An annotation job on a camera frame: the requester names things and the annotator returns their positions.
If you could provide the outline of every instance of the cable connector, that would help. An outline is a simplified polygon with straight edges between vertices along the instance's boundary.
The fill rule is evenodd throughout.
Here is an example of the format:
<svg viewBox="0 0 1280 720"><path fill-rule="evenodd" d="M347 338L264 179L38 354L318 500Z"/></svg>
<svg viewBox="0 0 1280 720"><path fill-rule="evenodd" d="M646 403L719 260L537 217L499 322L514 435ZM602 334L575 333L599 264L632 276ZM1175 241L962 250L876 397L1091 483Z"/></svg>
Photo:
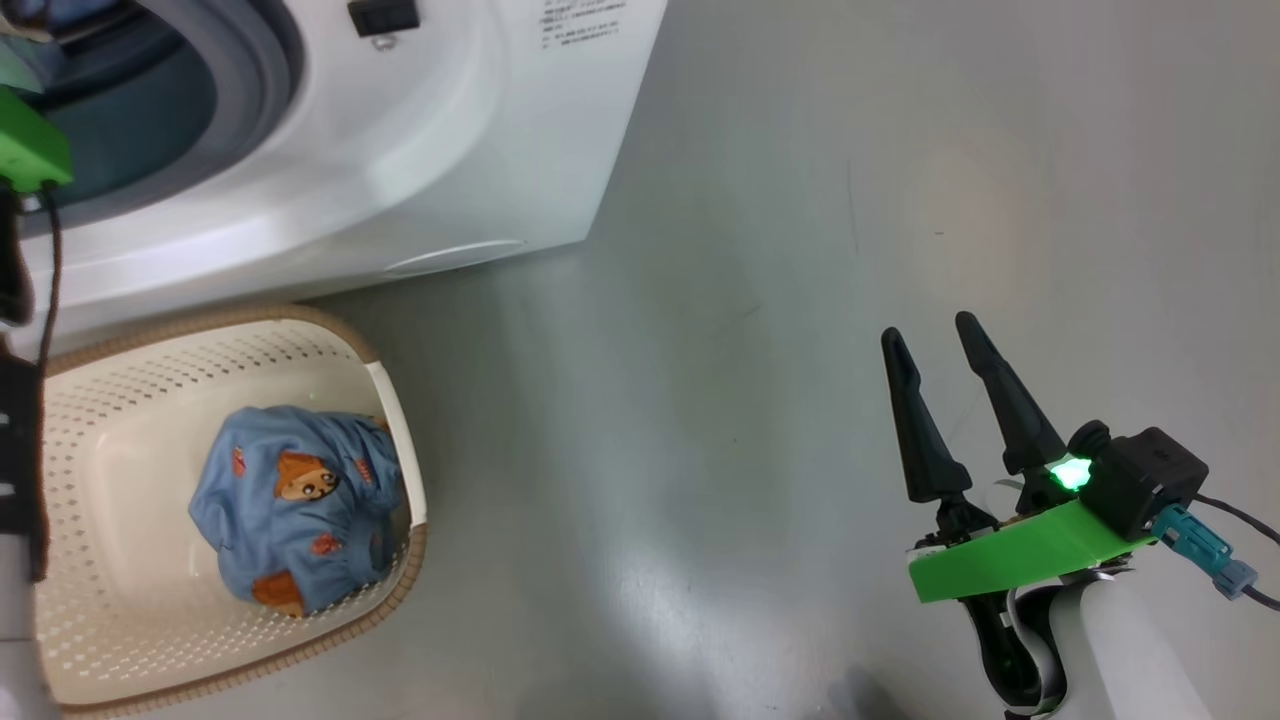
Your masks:
<svg viewBox="0 0 1280 720"><path fill-rule="evenodd" d="M1258 580L1258 573L1239 560L1231 560L1231 544L1201 523L1181 505L1170 505L1156 515L1151 533L1174 552L1190 560L1213 580L1228 600L1240 597L1244 588Z"/></svg>

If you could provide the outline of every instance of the washing machine door opening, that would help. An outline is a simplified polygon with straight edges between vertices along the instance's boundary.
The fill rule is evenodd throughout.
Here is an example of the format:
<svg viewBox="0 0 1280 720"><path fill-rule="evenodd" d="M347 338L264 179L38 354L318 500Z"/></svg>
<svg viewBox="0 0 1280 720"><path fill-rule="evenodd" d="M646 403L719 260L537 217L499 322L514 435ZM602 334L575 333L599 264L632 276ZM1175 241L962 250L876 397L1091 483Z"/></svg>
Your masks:
<svg viewBox="0 0 1280 720"><path fill-rule="evenodd" d="M42 4L49 0L23 0ZM283 0L76 0L52 35L64 55L23 99L61 129L76 181L55 191L68 227L159 202L230 168L288 110L305 67ZM36 215L28 234L47 232Z"/></svg>

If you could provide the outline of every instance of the washing machine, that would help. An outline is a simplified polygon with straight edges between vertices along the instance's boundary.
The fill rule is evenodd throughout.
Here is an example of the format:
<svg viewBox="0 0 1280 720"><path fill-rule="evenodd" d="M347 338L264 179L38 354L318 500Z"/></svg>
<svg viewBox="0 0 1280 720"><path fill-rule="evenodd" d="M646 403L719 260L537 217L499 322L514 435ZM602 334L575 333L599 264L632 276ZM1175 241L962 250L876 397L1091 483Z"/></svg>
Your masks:
<svg viewBox="0 0 1280 720"><path fill-rule="evenodd" d="M666 6L99 4L28 97L76 165L58 197L63 347L584 240ZM47 220L26 233L44 309Z"/></svg>

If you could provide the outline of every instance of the green plastic block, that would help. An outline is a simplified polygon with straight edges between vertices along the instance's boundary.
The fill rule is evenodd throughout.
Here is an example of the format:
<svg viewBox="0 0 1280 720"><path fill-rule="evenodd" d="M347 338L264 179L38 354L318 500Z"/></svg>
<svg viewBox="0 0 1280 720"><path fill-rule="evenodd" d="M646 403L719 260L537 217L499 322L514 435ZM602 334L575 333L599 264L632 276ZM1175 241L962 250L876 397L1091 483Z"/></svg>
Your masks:
<svg viewBox="0 0 1280 720"><path fill-rule="evenodd" d="M36 192L45 181L72 182L67 136L6 87L0 87L0 177L18 192Z"/></svg>
<svg viewBox="0 0 1280 720"><path fill-rule="evenodd" d="M996 533L911 562L920 602L1007 591L1092 568L1155 538L1125 542L1073 500Z"/></svg>

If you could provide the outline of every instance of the white plastic basket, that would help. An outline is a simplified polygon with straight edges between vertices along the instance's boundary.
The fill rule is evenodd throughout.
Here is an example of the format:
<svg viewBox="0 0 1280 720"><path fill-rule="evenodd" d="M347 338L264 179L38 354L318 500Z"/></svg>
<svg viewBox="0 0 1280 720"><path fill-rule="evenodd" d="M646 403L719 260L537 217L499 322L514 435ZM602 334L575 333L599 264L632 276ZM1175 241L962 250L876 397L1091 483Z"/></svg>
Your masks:
<svg viewBox="0 0 1280 720"><path fill-rule="evenodd" d="M298 306L205 316L59 357L50 375L36 632L64 711L128 715L260 678L372 628L417 578L426 498L404 414L338 320ZM187 515L227 415L285 404L385 416L407 498L390 577L305 619L236 600Z"/></svg>

